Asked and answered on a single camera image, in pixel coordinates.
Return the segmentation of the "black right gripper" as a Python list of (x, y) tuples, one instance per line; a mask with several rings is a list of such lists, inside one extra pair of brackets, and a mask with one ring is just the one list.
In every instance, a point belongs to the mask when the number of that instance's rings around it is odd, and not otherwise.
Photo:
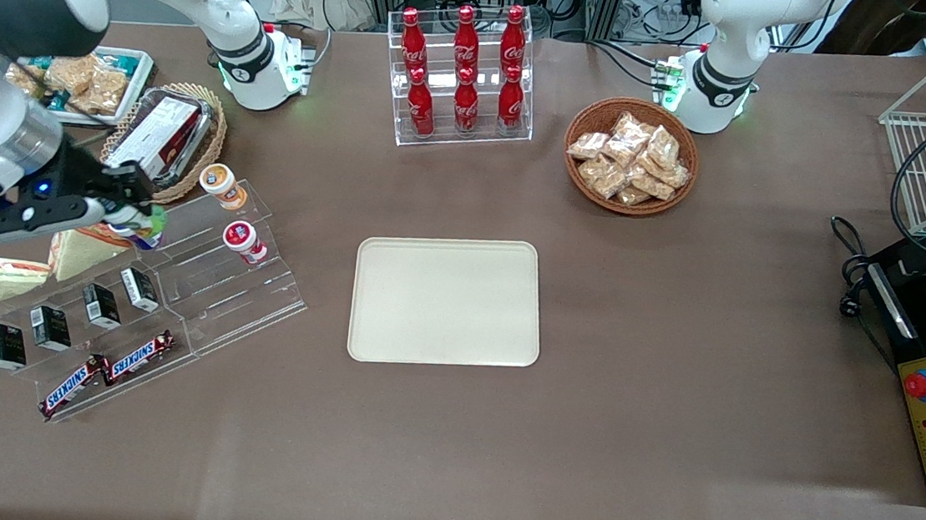
[(139, 164), (104, 167), (74, 138), (61, 137), (54, 156), (33, 173), (31, 196), (44, 201), (71, 195), (97, 198), (104, 211), (103, 224), (149, 228), (148, 214), (110, 199), (112, 187), (120, 200), (151, 202), (154, 195), (151, 178)]

